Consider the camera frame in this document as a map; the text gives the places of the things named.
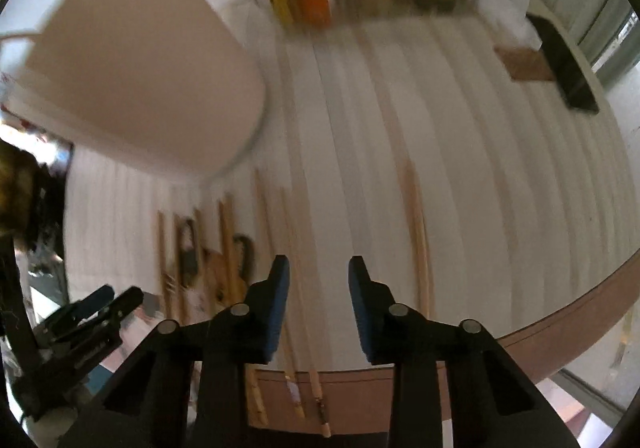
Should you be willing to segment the brown card wallet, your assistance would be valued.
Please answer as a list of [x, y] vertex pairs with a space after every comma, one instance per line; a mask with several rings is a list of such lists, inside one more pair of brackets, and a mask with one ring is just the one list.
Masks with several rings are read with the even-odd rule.
[[548, 60], [540, 50], [495, 46], [494, 51], [513, 81], [555, 81], [555, 75]]

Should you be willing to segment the cream cylindrical utensil holder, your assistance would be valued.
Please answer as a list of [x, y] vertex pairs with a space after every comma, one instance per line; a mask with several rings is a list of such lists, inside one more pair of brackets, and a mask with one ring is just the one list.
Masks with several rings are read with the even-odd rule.
[[114, 160], [200, 182], [250, 143], [266, 84], [206, 0], [63, 0], [6, 105]]

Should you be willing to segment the stainless steel stock pot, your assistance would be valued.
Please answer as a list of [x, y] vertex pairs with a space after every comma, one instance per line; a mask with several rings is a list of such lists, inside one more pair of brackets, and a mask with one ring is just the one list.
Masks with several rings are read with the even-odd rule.
[[27, 151], [1, 142], [1, 233], [27, 241], [40, 164]]

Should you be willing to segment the striped cat print mat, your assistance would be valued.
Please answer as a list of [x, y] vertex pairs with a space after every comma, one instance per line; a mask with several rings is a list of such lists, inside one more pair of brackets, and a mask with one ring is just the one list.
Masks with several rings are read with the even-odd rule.
[[550, 82], [516, 82], [473, 16], [368, 20], [287, 34], [249, 0], [221, 9], [265, 75], [262, 128], [210, 184], [166, 180], [78, 147], [67, 181], [68, 290], [101, 284], [160, 294], [156, 213], [200, 210], [218, 251], [218, 204], [259, 231], [254, 169], [277, 253], [290, 258], [279, 189], [288, 190], [309, 329], [332, 431], [382, 432], [392, 375], [358, 341], [347, 264], [360, 255], [396, 300], [418, 308], [401, 189], [410, 159], [422, 191], [433, 318], [473, 318], [540, 381], [614, 332], [639, 295], [639, 217], [626, 147], [608, 104], [567, 108]]

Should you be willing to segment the white tissue paper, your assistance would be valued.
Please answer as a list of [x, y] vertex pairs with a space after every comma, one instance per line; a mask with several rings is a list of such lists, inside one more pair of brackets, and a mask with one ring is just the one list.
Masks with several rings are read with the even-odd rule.
[[541, 38], [527, 17], [530, 0], [477, 0], [476, 10], [494, 30], [501, 44], [541, 49]]

